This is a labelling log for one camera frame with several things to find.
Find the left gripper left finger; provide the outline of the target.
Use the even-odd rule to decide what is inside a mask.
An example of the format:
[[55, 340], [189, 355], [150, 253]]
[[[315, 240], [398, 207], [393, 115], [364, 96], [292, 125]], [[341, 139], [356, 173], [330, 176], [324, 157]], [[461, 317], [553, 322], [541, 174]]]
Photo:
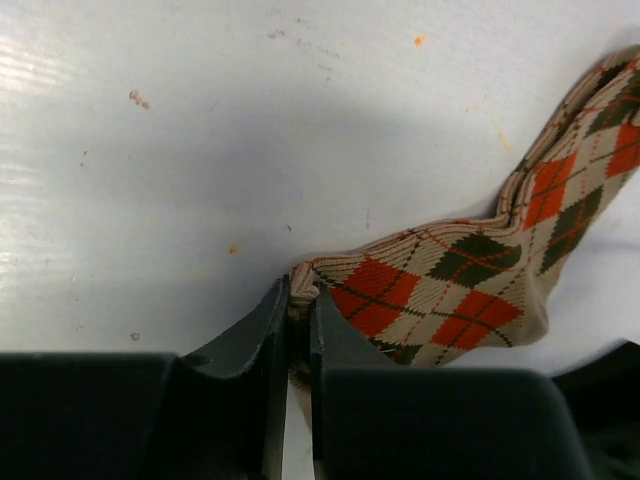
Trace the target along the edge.
[[278, 479], [287, 401], [286, 311], [290, 282], [185, 356], [186, 479]]

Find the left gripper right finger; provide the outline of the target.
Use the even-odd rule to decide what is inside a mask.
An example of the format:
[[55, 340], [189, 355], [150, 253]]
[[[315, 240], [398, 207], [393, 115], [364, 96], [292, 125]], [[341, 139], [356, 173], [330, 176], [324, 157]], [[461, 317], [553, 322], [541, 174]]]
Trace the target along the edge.
[[389, 430], [379, 398], [392, 362], [342, 316], [326, 287], [310, 314], [311, 430], [317, 479], [375, 478]]

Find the tan argyle sock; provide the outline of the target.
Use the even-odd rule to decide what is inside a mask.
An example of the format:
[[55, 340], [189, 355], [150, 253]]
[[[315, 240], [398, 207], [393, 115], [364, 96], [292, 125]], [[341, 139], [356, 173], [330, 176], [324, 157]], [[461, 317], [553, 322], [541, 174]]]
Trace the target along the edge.
[[290, 276], [290, 373], [311, 383], [312, 303], [340, 314], [395, 363], [441, 367], [480, 347], [528, 345], [549, 329], [547, 300], [590, 225], [639, 166], [639, 49], [603, 58], [554, 112], [485, 218], [441, 220]]

